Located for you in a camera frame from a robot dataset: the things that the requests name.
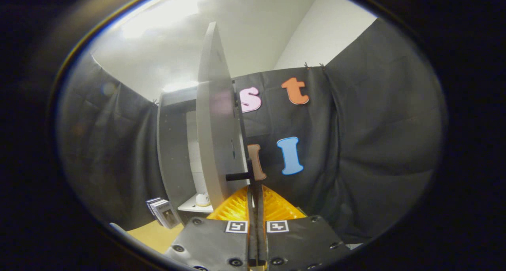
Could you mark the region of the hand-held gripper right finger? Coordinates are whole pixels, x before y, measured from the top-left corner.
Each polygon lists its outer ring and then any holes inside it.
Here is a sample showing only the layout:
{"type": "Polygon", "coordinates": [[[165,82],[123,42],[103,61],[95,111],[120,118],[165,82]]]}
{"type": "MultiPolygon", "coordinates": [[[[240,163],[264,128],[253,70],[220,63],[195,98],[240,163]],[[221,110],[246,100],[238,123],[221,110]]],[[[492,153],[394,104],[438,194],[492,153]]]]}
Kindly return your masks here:
{"type": "Polygon", "coordinates": [[[266,271],[323,271],[349,253],[318,215],[325,193],[305,172],[255,161],[255,266],[266,271]]]}

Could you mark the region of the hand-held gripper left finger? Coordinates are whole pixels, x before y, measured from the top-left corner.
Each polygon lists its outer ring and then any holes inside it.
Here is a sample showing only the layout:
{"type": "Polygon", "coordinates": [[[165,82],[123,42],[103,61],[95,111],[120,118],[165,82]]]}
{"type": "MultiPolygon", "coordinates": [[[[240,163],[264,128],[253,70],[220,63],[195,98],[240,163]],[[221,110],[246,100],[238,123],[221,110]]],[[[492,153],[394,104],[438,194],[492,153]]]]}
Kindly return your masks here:
{"type": "Polygon", "coordinates": [[[256,182],[252,160],[231,172],[203,168],[211,211],[188,218],[165,252],[171,261],[199,271],[248,271],[256,265],[256,182]]]}

